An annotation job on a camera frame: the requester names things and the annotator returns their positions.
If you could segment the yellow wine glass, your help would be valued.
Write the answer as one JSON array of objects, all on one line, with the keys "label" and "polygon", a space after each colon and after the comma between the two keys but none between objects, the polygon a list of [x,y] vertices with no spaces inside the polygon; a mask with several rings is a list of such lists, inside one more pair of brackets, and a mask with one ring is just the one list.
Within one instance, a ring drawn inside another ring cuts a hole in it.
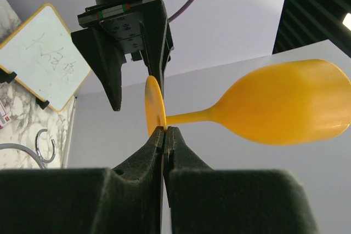
[{"label": "yellow wine glass", "polygon": [[350,126],[350,80],[326,60],[282,62],[244,75],[205,110],[168,116],[159,84],[149,76],[145,115],[149,133],[157,127],[211,121],[266,145],[327,140]]}]

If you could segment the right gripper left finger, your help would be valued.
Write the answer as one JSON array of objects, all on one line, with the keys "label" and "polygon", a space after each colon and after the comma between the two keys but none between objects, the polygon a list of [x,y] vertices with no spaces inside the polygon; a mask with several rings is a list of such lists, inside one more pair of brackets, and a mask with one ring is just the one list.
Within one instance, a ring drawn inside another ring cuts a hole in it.
[{"label": "right gripper left finger", "polygon": [[112,169],[1,171],[1,233],[160,233],[164,137]]}]

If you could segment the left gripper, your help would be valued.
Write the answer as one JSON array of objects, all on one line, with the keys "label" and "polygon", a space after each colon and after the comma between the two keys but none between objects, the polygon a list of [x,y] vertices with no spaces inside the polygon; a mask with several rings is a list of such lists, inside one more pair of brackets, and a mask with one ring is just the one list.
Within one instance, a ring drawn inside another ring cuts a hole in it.
[{"label": "left gripper", "polygon": [[163,0],[110,1],[86,8],[77,20],[85,29],[72,32],[72,42],[100,80],[114,111],[121,109],[124,54],[142,51],[149,75],[164,94],[174,45]]}]

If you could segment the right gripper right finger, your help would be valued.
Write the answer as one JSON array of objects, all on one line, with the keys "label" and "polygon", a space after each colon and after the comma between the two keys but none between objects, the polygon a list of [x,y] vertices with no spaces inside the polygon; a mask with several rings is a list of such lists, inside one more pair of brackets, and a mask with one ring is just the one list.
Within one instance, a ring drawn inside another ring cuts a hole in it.
[{"label": "right gripper right finger", "polygon": [[318,233],[303,186],[284,170],[214,170],[165,133],[163,176],[173,233]]}]

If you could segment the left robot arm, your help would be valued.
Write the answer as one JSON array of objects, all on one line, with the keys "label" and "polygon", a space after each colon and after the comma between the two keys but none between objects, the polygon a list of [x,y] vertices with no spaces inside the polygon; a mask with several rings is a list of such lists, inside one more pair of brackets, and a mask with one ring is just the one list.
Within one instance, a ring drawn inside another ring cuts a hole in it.
[{"label": "left robot arm", "polygon": [[114,111],[121,109],[122,73],[129,54],[143,61],[164,87],[164,72],[174,49],[163,0],[95,0],[78,15],[81,30],[72,41],[104,87]]}]

